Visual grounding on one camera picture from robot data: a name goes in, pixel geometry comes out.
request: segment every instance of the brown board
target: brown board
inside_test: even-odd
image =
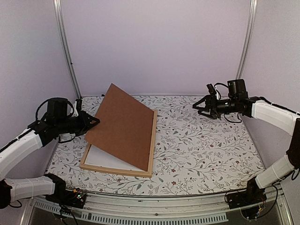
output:
[[[85,139],[97,148],[147,171],[154,112],[111,84],[96,116],[100,124]]]
[[[123,169],[115,169],[110,167],[101,166],[101,161],[99,161],[99,165],[89,165],[86,163],[87,156],[90,152],[91,144],[88,144],[83,158],[80,162],[79,167],[84,170],[91,170],[101,173],[112,173],[123,176],[134,176],[134,177],[152,177],[152,168],[153,168],[153,156],[154,156],[154,144],[155,144],[155,133],[156,133],[156,123],[157,123],[157,110],[154,111],[154,118],[152,124],[152,136],[151,136],[151,146],[150,146],[150,157],[148,162],[148,170],[147,171],[135,171],[135,170],[123,170]]]

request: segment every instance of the floral pattern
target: floral pattern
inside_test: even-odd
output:
[[[59,144],[48,173],[69,188],[124,195],[199,195],[246,187],[264,168],[243,123],[210,120],[192,104],[200,97],[137,96],[158,110],[152,178],[82,170],[87,142],[83,136]],[[83,98],[82,108],[94,115],[103,97]],[[228,116],[235,120],[236,115]],[[64,135],[67,140],[71,135]]]

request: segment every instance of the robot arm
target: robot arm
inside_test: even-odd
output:
[[[211,84],[209,95],[193,104],[202,116],[211,119],[221,118],[222,114],[242,113],[244,116],[263,120],[292,136],[289,150],[272,166],[247,183],[245,192],[227,195],[230,208],[241,207],[266,200],[264,190],[278,180],[300,168],[300,114],[277,104],[272,104],[264,97],[248,97],[244,80],[228,81],[228,99],[220,100]]]
[[[7,173],[22,159],[46,146],[53,139],[59,138],[60,134],[80,136],[100,122],[81,110],[80,99],[76,100],[75,107],[65,98],[51,98],[44,103],[46,102],[47,112],[42,119],[38,120],[36,113],[36,121],[0,149],[0,209],[7,207],[11,202],[37,195],[48,195],[49,200],[65,205],[83,205],[82,202],[78,204],[73,200],[67,201],[65,197],[71,193],[66,191],[66,183],[54,174],[32,179],[5,179]],[[73,109],[70,115],[67,115],[68,105]]]

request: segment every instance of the wooden frame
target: wooden frame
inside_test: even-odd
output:
[[[147,171],[122,170],[122,169],[114,169],[109,167],[85,164],[85,160],[90,151],[91,144],[88,144],[84,152],[83,158],[79,164],[79,167],[84,170],[91,170],[91,171],[101,172],[101,173],[112,173],[117,175],[133,176],[133,177],[149,177],[149,178],[152,177],[156,123],[158,117],[158,111],[157,110],[153,110],[153,111],[154,114],[153,114],[153,124],[152,124],[152,135],[151,135],[151,144],[150,144],[150,153],[149,153],[149,162],[148,162]]]

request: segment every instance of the vertical metal post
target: vertical metal post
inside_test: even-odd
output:
[[[67,65],[68,65],[68,69],[70,72],[72,85],[74,87],[76,97],[81,98],[82,96],[81,96],[81,93],[79,90],[79,85],[77,82],[77,78],[75,76],[75,71],[74,71],[74,67],[73,67],[73,63],[72,63],[72,59],[71,59],[71,54],[70,54],[70,50],[68,47],[67,36],[66,36],[62,11],[61,11],[61,3],[60,3],[60,0],[53,0],[53,2],[54,2],[54,10],[55,10],[55,15],[56,15],[57,25],[58,25],[59,32],[60,32],[60,38],[61,38],[62,46],[64,49],[65,57],[67,60]]]
[[[240,79],[242,77],[242,74],[243,74],[243,71],[244,71],[244,67],[245,67],[245,63],[246,63],[246,57],[247,57],[247,53],[248,53],[248,49],[249,49],[249,45],[250,45],[250,39],[251,39],[251,36],[252,36],[252,30],[253,30],[254,21],[255,21],[256,7],[257,7],[257,0],[251,0],[246,38],[245,38],[245,42],[244,42],[242,55],[241,55],[241,58],[240,58],[238,72],[236,74],[235,79]]]

